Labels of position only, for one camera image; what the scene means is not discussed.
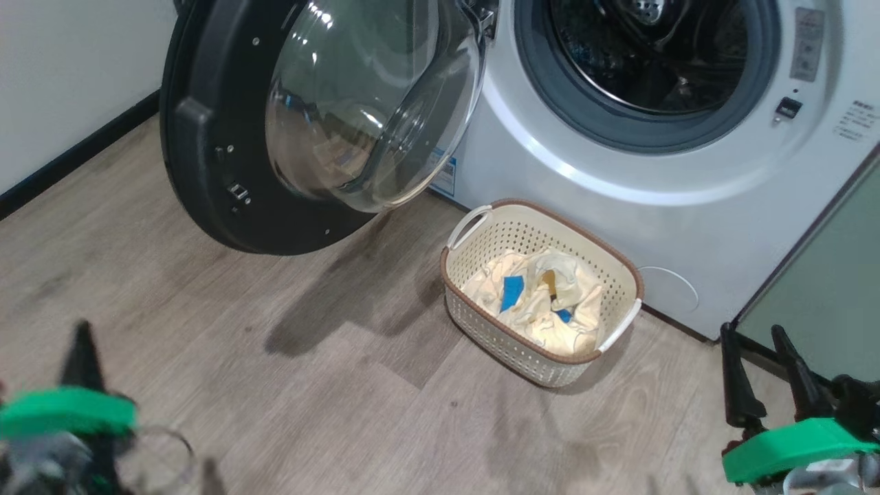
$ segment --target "washing machine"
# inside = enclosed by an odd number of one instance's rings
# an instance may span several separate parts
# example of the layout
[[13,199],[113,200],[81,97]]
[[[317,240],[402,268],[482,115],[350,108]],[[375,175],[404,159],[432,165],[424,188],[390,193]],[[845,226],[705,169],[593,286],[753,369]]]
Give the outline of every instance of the washing machine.
[[862,0],[192,0],[165,163],[195,222],[254,253],[321,249],[428,187],[532,200],[715,338],[880,137],[878,18]]

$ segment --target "baseboard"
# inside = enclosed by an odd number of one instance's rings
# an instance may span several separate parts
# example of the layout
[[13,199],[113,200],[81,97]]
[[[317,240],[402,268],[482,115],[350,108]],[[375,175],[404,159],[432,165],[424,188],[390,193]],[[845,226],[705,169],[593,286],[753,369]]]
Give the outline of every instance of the baseboard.
[[658,320],[662,321],[663,323],[666,323],[667,325],[669,325],[669,326],[677,329],[678,331],[684,333],[685,335],[693,338],[694,340],[697,340],[697,341],[702,342],[704,344],[708,344],[710,342],[713,342],[713,343],[717,342],[717,339],[712,340],[709,337],[704,336],[701,333],[697,332],[696,330],[688,327],[687,325],[685,325],[681,321],[678,321],[670,316],[667,316],[664,313],[660,313],[659,311],[657,311],[653,307],[648,306],[647,304],[642,303],[642,310],[647,314],[651,314],[652,316],[654,316]]
[[0,220],[28,204],[158,111],[159,92],[156,91],[0,195]]

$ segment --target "door latch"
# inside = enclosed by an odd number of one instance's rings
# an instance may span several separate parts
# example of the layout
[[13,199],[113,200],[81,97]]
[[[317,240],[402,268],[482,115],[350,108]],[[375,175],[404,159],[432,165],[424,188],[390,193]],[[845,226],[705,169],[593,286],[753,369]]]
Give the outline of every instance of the door latch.
[[241,184],[234,183],[229,186],[226,190],[236,199],[236,201],[240,201],[244,204],[251,203],[250,193],[245,189]]

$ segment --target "yellow cloth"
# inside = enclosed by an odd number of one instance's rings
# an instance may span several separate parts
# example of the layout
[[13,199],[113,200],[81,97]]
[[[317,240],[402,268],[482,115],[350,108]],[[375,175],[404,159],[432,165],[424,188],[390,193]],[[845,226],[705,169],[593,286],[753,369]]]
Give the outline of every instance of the yellow cloth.
[[[505,277],[523,277],[524,289],[516,305],[501,313]],[[553,291],[556,300],[551,301]],[[551,247],[528,256],[507,251],[473,274],[464,293],[498,321],[553,354],[571,356],[596,348],[602,285],[580,258]],[[571,312],[570,322],[554,313],[562,309]]]

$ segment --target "wooden floor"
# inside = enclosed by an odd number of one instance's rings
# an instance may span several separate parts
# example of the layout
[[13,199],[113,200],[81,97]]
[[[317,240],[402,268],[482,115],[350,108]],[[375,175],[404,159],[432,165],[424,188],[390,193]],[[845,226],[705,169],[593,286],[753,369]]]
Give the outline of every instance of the wooden floor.
[[461,217],[423,195],[312,255],[241,254],[181,209],[150,120],[0,222],[0,380],[50,385],[88,318],[112,387],[208,466],[185,493],[746,492],[716,347],[642,314],[554,392],[462,337],[438,271]]

